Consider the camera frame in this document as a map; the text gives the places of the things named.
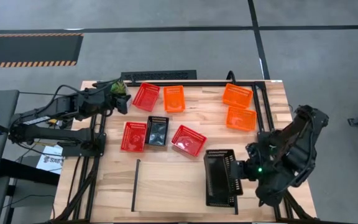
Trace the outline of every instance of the hazard stripe tape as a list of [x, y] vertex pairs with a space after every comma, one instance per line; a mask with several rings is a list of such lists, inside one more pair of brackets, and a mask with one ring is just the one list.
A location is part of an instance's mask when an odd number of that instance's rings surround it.
[[77, 61], [0, 62], [0, 68], [74, 66]]
[[59, 36], [84, 36], [84, 34], [0, 34], [0, 37], [59, 37]]

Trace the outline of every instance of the small plant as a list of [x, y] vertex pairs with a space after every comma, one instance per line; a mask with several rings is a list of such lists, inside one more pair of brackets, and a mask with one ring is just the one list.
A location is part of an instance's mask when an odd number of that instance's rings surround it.
[[117, 81], [111, 86], [111, 93], [117, 95], [125, 95], [126, 94], [126, 85], [122, 80]]

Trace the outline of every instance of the wooden table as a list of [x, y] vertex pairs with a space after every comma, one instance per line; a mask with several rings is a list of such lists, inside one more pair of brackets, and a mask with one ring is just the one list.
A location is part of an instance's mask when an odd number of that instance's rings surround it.
[[[91, 88], [92, 81], [85, 81], [82, 88]], [[288, 101], [281, 81], [265, 81], [268, 100], [272, 111], [275, 128], [284, 128], [291, 121]], [[132, 96], [135, 96], [139, 87], [129, 87]], [[106, 121], [105, 132], [108, 140], [104, 156], [100, 159], [96, 190], [94, 195], [91, 222], [267, 222], [274, 221], [273, 208], [266, 205], [258, 207], [258, 198], [255, 196], [257, 182], [242, 180], [244, 194], [238, 197], [239, 214], [202, 214], [202, 213], [167, 213], [167, 212], [131, 212], [132, 193], [135, 179], [136, 160], [142, 162], [201, 162], [206, 149], [234, 149], [237, 160], [246, 160], [248, 155], [245, 146], [255, 142], [257, 131], [244, 132], [228, 129], [225, 125], [227, 106], [222, 104], [223, 86], [186, 86], [185, 99], [186, 110], [183, 113], [166, 114], [163, 109], [163, 96], [157, 100], [152, 113], [140, 110], [135, 106], [129, 108], [126, 115], [114, 112]], [[259, 92], [259, 101], [265, 128], [265, 108]], [[205, 135], [208, 140], [203, 152], [196, 158], [189, 158], [173, 150], [172, 144], [168, 143], [165, 149], [156, 149], [145, 145], [143, 153], [121, 152], [121, 139], [124, 125], [127, 121], [147, 122], [148, 116], [169, 117], [168, 141], [172, 139], [179, 125], [184, 124], [189, 128]], [[82, 122], [75, 121], [73, 129], [87, 128], [90, 119]], [[73, 169], [76, 158], [68, 158], [63, 164], [62, 174], [55, 197], [55, 210], [60, 214], [67, 203]], [[80, 171], [76, 173], [73, 194], [76, 192]], [[297, 189], [290, 192], [297, 202], [311, 216], [316, 216], [313, 199], [309, 185], [305, 182]], [[87, 193], [81, 204], [80, 218], [85, 214]]]

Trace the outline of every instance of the black basket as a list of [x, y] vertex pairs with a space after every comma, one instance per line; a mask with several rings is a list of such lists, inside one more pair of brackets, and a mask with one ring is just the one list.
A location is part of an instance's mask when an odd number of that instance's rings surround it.
[[169, 118], [149, 116], [147, 120], [146, 144], [165, 146], [167, 141]]
[[242, 195], [240, 179], [232, 179], [230, 163], [235, 161], [232, 149], [207, 150], [204, 156], [206, 171], [206, 205], [235, 207], [237, 195]]

